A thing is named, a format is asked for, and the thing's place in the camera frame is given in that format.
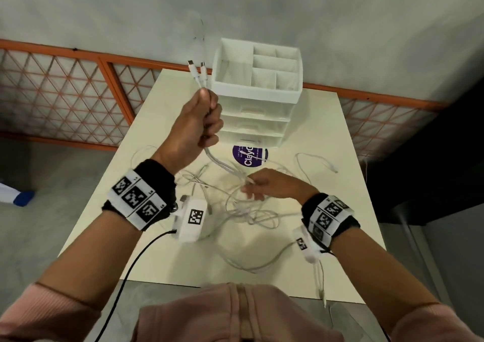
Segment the person's left hand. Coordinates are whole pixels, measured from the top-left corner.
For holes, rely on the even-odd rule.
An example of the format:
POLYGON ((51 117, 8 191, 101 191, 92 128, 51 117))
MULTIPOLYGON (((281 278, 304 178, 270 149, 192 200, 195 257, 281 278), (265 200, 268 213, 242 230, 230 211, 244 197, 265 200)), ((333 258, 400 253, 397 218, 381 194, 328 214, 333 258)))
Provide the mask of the person's left hand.
POLYGON ((202 133, 201 112, 198 110, 200 89, 182 107, 168 136, 152 156, 172 175, 194 162, 205 149, 198 146, 202 133))

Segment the black left wristband with markers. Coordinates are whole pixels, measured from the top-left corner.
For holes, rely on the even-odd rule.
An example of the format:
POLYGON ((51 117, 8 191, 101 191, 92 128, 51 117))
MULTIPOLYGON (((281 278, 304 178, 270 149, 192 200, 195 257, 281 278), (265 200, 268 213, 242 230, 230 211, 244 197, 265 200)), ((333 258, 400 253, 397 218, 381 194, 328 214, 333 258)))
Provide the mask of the black left wristband with markers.
POLYGON ((128 170, 111 187, 102 206, 140 231, 170 217, 177 208, 174 175, 152 159, 128 170))

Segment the dark cabinet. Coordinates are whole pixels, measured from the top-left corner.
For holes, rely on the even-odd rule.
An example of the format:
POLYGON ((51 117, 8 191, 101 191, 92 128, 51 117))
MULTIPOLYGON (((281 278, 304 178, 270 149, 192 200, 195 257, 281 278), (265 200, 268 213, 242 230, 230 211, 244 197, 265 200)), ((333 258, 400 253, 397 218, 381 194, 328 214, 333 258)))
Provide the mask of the dark cabinet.
POLYGON ((379 223, 425 225, 484 204, 484 77, 367 174, 379 223))

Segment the blue and white object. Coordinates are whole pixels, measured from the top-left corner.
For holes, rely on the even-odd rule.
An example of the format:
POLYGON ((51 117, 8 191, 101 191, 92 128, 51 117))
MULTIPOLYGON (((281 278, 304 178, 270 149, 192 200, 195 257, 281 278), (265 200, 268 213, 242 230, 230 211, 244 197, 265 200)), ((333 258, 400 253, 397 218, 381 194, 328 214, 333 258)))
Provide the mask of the blue and white object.
POLYGON ((0 182, 0 203, 25 207, 34 197, 34 191, 19 191, 0 182))

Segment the pink hooded sweater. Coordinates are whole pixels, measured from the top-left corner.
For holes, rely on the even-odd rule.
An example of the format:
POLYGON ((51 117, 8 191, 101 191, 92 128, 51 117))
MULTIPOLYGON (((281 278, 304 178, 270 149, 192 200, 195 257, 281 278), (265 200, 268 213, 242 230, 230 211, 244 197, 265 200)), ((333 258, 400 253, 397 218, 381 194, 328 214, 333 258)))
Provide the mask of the pink hooded sweater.
MULTIPOLYGON (((39 284, 0 318, 0 342, 84 342, 100 311, 39 284)), ((392 342, 484 342, 442 304, 401 318, 392 342)), ((269 285, 218 284, 139 311, 130 342, 345 342, 269 285)))

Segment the person's right hand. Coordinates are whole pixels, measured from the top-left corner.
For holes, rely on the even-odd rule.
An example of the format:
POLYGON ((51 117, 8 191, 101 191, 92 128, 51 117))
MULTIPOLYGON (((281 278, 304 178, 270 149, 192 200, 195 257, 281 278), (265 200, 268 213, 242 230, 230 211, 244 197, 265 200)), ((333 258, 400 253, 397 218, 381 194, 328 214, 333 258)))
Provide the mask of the person's right hand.
POLYGON ((277 199, 292 198, 300 205, 305 204, 310 198, 319 193, 318 189, 311 184, 274 169, 263 168, 250 174, 248 178, 267 179, 267 197, 277 199))

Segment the white drawer organizer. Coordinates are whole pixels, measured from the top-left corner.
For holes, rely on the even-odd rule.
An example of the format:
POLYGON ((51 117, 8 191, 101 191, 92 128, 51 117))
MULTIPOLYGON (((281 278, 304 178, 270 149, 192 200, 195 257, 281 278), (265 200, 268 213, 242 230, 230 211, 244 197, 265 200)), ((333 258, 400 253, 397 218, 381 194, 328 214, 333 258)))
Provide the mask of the white drawer organizer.
POLYGON ((278 148, 303 90, 300 49, 222 38, 211 90, 222 106, 221 143, 278 148))

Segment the orange mesh railing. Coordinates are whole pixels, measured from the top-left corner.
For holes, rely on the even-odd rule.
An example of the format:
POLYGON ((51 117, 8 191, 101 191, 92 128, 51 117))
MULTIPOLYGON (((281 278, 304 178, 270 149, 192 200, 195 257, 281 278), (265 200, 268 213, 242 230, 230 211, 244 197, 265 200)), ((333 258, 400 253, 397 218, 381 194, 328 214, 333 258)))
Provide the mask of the orange mesh railing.
MULTIPOLYGON (((188 64, 0 39, 0 137, 114 151, 162 70, 188 64)), ((382 159, 449 104, 303 83, 334 92, 360 161, 382 159)))

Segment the person's right forearm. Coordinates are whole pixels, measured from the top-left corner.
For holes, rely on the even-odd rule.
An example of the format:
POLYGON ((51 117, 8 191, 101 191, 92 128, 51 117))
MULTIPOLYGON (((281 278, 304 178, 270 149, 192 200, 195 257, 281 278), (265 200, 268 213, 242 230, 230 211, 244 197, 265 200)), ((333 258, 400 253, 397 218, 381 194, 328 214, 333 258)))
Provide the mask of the person's right forearm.
POLYGON ((410 312, 438 304, 435 296, 362 229, 352 227, 330 250, 387 334, 410 312))

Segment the round purple sticker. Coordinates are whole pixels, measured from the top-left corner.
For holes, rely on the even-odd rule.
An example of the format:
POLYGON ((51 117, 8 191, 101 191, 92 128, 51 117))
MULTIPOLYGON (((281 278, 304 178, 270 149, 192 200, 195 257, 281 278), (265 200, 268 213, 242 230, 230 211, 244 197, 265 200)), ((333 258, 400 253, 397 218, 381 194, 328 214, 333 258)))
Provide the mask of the round purple sticker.
POLYGON ((232 147, 234 160, 245 168, 257 168, 262 166, 269 157, 269 151, 265 148, 255 148, 234 145, 232 147))

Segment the black right wristband with markers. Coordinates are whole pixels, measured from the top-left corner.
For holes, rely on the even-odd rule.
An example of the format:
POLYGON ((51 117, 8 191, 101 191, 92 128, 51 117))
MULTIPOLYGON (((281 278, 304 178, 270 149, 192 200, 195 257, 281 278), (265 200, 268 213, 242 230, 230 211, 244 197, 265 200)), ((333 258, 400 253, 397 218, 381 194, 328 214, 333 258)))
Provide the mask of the black right wristband with markers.
POLYGON ((351 228, 360 228, 354 211, 334 195, 317 193, 301 207, 302 223, 311 239, 330 251, 332 241, 351 228))

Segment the black wristband with markers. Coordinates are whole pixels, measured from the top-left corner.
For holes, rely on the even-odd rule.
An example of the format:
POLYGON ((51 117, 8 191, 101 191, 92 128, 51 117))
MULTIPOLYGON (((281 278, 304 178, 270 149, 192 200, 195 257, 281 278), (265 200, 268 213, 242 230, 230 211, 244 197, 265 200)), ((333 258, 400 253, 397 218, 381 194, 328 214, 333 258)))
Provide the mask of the black wristband with markers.
POLYGON ((332 241, 351 228, 360 228, 354 211, 334 195, 317 193, 301 207, 302 223, 311 239, 330 251, 332 241))
POLYGON ((174 175, 152 159, 128 170, 111 187, 102 206, 140 231, 170 217, 177 208, 174 175))

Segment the person's left forearm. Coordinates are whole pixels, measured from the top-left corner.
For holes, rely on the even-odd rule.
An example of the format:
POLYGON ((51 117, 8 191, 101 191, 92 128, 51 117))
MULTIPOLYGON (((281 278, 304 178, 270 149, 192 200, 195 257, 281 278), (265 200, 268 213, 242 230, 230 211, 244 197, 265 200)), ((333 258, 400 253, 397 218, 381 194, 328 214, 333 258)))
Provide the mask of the person's left forearm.
POLYGON ((101 311, 143 232, 103 211, 47 268, 37 283, 101 311))

